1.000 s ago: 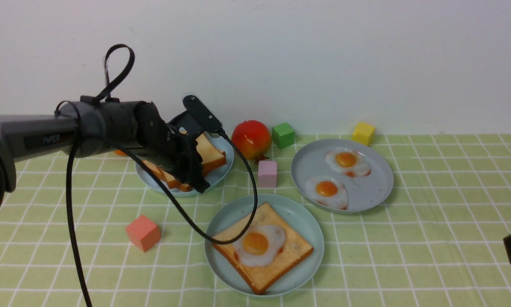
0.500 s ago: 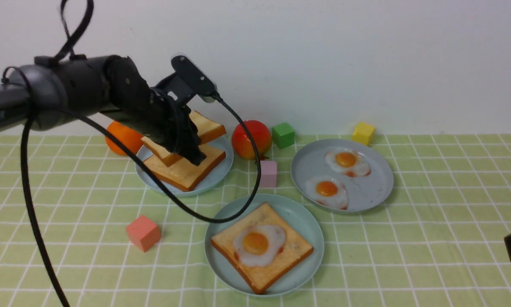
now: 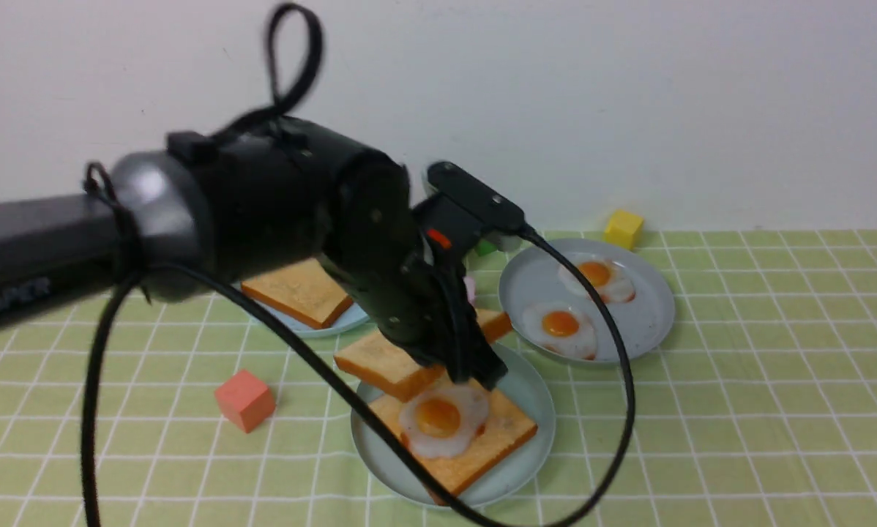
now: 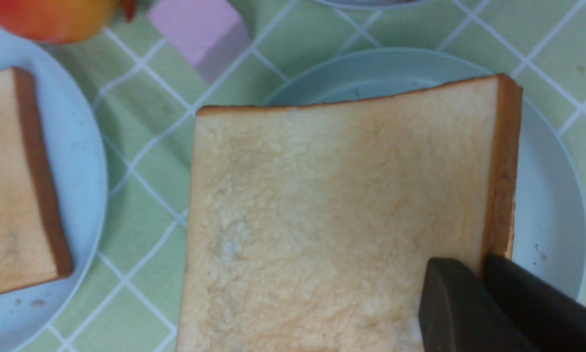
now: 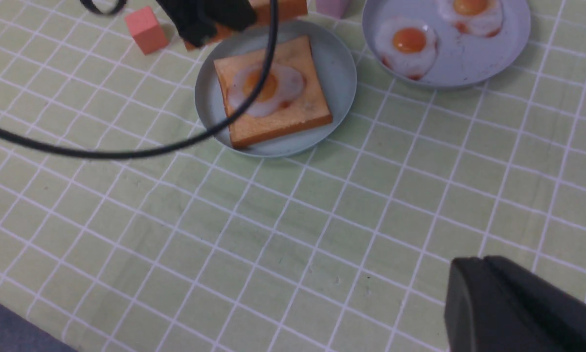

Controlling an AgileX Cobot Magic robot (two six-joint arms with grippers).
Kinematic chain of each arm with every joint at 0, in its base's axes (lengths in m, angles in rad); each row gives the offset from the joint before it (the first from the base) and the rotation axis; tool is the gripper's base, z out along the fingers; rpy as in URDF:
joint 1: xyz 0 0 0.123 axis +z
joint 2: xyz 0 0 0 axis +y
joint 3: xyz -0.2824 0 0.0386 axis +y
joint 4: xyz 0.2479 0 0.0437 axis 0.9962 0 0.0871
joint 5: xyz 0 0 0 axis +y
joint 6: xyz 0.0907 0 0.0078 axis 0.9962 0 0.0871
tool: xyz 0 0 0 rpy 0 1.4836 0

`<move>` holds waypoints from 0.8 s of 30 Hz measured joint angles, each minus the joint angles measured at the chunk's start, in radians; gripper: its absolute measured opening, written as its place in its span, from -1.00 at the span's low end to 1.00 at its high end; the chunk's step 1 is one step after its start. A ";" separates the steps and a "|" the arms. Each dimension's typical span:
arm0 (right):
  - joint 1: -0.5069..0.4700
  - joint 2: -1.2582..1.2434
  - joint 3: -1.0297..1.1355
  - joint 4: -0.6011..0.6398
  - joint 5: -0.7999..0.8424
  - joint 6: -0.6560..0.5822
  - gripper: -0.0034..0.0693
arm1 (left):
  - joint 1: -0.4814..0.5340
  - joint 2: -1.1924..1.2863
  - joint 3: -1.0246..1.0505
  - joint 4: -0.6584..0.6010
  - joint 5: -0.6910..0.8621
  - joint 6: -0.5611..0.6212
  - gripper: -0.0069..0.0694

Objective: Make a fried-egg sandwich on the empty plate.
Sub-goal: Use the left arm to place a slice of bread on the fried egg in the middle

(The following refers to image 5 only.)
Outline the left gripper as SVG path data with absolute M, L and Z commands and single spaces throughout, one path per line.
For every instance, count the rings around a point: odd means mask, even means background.
M 258 16 L 248 0 L 157 0 L 174 24 L 179 37 L 192 47 L 202 47 L 219 34 L 217 25 L 243 31 Z

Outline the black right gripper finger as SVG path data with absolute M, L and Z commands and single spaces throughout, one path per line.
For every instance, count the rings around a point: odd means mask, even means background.
M 586 303 L 503 256 L 452 260 L 444 320 L 452 352 L 586 352 Z

